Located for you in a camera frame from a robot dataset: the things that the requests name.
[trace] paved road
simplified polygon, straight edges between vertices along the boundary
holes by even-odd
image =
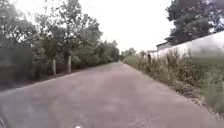
[[[122,63],[4,92],[0,107],[11,128],[224,128],[204,108]]]

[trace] shrub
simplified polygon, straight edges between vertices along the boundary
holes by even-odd
[[[224,56],[210,53],[180,57],[172,51],[166,56],[147,59],[130,56],[124,59],[130,66],[148,73],[178,93],[196,98],[204,96],[205,103],[224,116]]]

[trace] roadside vegetation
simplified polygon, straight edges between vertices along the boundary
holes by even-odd
[[[157,59],[132,55],[123,61],[224,117],[224,56],[209,54],[180,57],[174,51]]]
[[[54,60],[57,74],[67,72],[69,58],[72,70],[118,61],[116,41],[100,40],[99,23],[78,1],[50,2],[31,22],[9,0],[0,0],[0,90],[52,76]]]

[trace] concrete wall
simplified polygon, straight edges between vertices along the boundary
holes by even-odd
[[[187,55],[189,51],[192,54],[199,52],[204,55],[209,55],[211,52],[224,54],[224,31],[151,53],[151,56],[152,58],[162,57],[170,51],[178,51],[181,56]]]

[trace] weeds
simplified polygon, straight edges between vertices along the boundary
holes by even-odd
[[[224,117],[224,56],[200,53],[180,57],[177,51],[157,59],[128,57],[124,63],[146,72],[188,97],[203,97],[207,106]]]

